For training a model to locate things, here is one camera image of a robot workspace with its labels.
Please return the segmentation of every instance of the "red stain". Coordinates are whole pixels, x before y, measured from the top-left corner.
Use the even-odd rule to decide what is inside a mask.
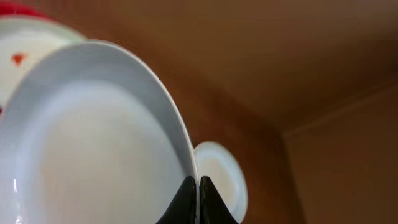
[[[21,65],[22,61],[27,57],[27,54],[24,53],[16,53],[11,57],[11,60],[18,67]]]

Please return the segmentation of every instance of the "brown floor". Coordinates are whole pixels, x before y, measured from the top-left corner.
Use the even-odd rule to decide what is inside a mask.
[[[243,223],[305,222],[279,132],[201,79],[200,68],[190,68],[172,49],[137,29],[134,23],[114,22],[113,17],[118,15],[94,5],[94,1],[71,0],[67,5],[50,0],[25,3],[89,38],[122,45],[158,74],[180,108],[193,143],[218,141],[240,163],[249,193]]]

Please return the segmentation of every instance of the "orange spot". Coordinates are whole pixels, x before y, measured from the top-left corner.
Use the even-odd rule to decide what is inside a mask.
[[[11,60],[18,67],[21,65],[22,61],[27,57],[27,54],[24,53],[16,53],[11,57]]]

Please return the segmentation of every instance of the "brown background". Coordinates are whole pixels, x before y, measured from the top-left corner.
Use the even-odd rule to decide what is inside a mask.
[[[143,59],[241,164],[245,223],[398,222],[398,1],[24,2]]]

